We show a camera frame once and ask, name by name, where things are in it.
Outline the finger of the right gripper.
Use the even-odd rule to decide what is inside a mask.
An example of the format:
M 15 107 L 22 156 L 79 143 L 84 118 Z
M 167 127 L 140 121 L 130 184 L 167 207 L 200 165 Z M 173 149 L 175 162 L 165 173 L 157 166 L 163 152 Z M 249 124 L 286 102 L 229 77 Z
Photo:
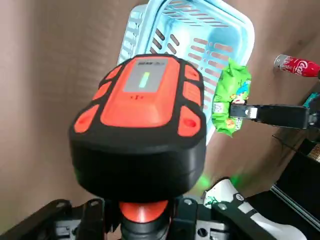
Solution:
M 294 105 L 231 104 L 229 116 L 281 128 L 307 129 L 309 109 Z

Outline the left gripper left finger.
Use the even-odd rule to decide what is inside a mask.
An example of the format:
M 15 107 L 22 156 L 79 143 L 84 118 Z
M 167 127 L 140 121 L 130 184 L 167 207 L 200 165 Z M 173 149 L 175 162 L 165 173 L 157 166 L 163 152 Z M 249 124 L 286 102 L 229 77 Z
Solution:
M 0 235 L 2 240 L 104 240 L 104 202 L 94 198 L 73 207 L 56 199 Z

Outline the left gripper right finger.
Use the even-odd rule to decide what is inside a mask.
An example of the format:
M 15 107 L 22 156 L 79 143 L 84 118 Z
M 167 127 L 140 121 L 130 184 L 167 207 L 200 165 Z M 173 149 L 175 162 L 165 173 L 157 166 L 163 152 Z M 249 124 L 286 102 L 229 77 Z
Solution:
M 228 202 L 211 209 L 180 198 L 171 219 L 173 240 L 264 240 L 265 230 Z

